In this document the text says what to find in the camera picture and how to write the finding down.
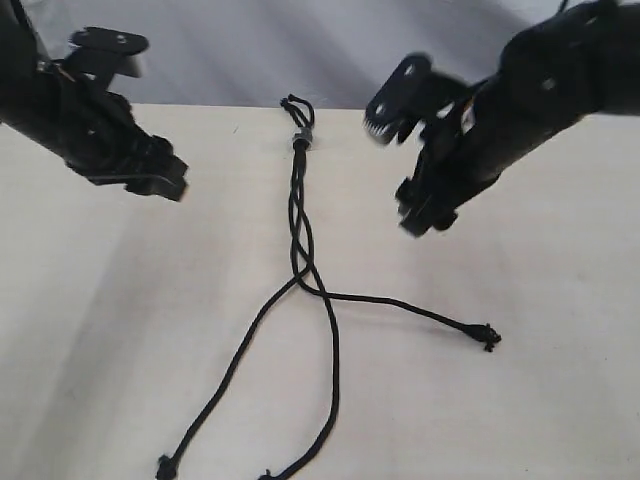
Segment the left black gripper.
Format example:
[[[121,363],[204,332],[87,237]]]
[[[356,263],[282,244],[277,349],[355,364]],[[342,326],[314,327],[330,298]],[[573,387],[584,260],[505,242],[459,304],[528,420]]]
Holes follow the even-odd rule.
[[[29,137],[94,185],[122,184],[139,196],[180,202],[188,165],[165,138],[150,136],[119,94],[38,60],[30,77]]]

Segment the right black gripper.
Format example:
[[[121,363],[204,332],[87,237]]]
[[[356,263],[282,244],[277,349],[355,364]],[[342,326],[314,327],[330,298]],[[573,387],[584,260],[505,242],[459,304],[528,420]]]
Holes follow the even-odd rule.
[[[448,230],[456,209],[515,162],[590,111],[588,70],[515,64],[471,85],[427,70],[411,96],[423,121],[416,167],[395,193],[400,226],[413,236]]]

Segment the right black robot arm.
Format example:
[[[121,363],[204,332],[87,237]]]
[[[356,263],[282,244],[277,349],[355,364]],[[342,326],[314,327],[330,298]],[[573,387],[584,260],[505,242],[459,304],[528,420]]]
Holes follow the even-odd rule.
[[[576,5],[517,33],[485,79],[430,71],[417,94],[424,145],[396,198],[419,237],[450,228],[459,207],[585,117],[638,115],[639,6]]]

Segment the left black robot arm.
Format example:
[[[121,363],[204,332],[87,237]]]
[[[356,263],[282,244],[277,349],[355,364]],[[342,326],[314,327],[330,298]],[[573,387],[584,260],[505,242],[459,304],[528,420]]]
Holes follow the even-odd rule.
[[[1,122],[60,157],[97,186],[180,201],[187,164],[171,142],[147,133],[131,103],[111,91],[117,75],[138,78],[146,37],[89,26],[71,52],[51,57],[19,1],[1,4]]]

